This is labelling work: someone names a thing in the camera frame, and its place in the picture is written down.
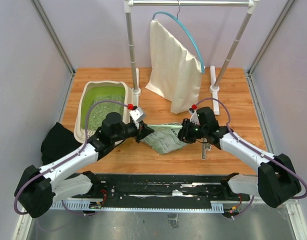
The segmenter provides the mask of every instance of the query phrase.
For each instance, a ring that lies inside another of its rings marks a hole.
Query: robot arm
[[[143,122],[146,115],[140,107],[131,111],[130,116],[132,121],[125,124],[119,113],[109,113],[86,145],[41,168],[32,165],[24,170],[14,196],[16,197],[20,189],[31,181],[19,195],[18,201],[32,218],[40,217],[53,203],[60,200],[78,194],[93,197],[99,193],[103,184],[90,171],[74,178],[67,178],[82,167],[95,163],[109,154],[115,148],[115,142],[135,138],[139,143],[141,139],[154,132]]]
[[[260,196],[272,208],[276,208],[301,191],[299,180],[269,159],[295,172],[290,158],[284,154],[278,156],[263,151],[230,131],[227,126],[219,126],[210,107],[197,111],[190,109],[191,119],[184,119],[178,138],[185,143],[194,143],[205,138],[209,144],[231,153],[249,165],[257,176],[245,176],[232,173],[221,181],[224,194],[249,194]]]

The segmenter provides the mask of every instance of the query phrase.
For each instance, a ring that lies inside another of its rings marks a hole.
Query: black garment
[[[41,144],[42,165],[50,164],[81,146],[74,134],[59,122],[50,129]]]

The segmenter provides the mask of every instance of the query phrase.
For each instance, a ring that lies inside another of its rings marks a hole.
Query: white pipe
[[[214,86],[216,82],[216,69],[215,66],[210,66],[210,88],[209,88],[209,92],[212,94],[212,97],[214,99],[218,99],[218,92],[220,90],[219,86]],[[212,100],[212,108],[213,108],[213,113],[215,115],[219,115],[220,111],[219,111],[219,103],[215,100]]]
[[[129,6],[227,6],[227,7],[250,7],[249,1],[150,1],[130,0]]]

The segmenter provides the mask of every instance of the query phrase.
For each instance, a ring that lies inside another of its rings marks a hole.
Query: litter box
[[[134,94],[132,89],[122,81],[90,81],[84,86],[73,132],[74,138],[78,142],[85,142],[85,119],[89,108],[96,102],[108,99],[124,104],[133,104]],[[95,133],[110,112],[120,113],[125,124],[130,122],[129,110],[126,107],[116,103],[100,103],[90,113],[88,137]]]

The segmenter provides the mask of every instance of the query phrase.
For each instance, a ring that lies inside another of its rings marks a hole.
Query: wooden floor
[[[140,68],[140,106],[144,109],[147,124],[163,124],[183,121],[188,112],[173,114],[171,103],[145,88],[149,81],[151,69]],[[84,86],[89,81],[123,81],[132,88],[130,68],[79,68],[76,72],[69,100],[65,109],[62,124],[74,131],[79,101]],[[209,71],[202,77],[199,98],[210,97]],[[261,129],[256,117],[244,71],[240,68],[228,69],[220,83],[219,99],[227,106],[231,114],[230,127],[242,138],[259,148],[265,149]],[[211,101],[199,105],[212,106]],[[220,108],[217,117],[220,125],[224,125],[227,114]],[[94,173],[150,173],[150,174],[254,174],[255,172],[235,156],[212,147],[207,152],[207,159],[201,160],[202,145],[194,143],[165,155],[157,154],[144,143],[136,143],[128,139],[113,152],[90,164],[81,171]]]

